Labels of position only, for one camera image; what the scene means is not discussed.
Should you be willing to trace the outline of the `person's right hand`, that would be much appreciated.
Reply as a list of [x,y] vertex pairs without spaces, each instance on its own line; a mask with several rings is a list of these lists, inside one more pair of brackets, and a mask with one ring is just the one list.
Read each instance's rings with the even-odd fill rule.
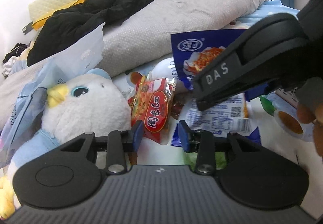
[[323,156],[323,107],[322,103],[320,103],[315,112],[312,112],[307,106],[298,103],[297,106],[297,116],[301,123],[314,125],[313,128],[313,140],[316,148],[317,154],[322,157]]

